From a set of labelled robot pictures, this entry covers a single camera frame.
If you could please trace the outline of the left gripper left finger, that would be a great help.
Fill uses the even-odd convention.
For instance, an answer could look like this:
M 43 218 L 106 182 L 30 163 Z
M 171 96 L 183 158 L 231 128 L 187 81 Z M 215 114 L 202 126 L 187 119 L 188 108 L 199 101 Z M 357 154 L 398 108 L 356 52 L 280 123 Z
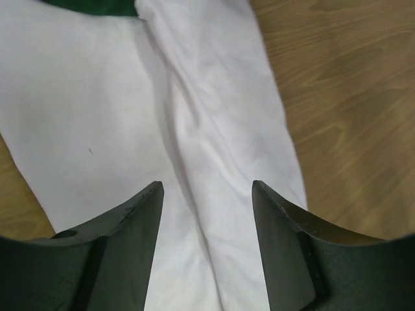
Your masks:
M 163 207 L 155 181 L 51 238 L 1 238 L 2 310 L 142 310 Z

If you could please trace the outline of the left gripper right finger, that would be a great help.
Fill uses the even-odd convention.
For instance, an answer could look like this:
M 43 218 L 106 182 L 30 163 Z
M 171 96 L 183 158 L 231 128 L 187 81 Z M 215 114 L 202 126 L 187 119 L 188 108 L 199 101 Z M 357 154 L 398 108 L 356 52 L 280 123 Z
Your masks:
M 413 310 L 414 235 L 382 240 L 252 185 L 271 310 Z

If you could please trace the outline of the white green raglan t-shirt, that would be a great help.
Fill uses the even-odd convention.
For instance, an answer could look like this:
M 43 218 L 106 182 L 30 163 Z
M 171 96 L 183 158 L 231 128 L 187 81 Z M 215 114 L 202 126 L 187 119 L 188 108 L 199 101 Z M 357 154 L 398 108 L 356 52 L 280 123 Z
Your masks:
M 2 1 L 1 135 L 56 230 L 163 183 L 147 310 L 268 310 L 252 183 L 307 198 L 254 11 L 133 7 Z

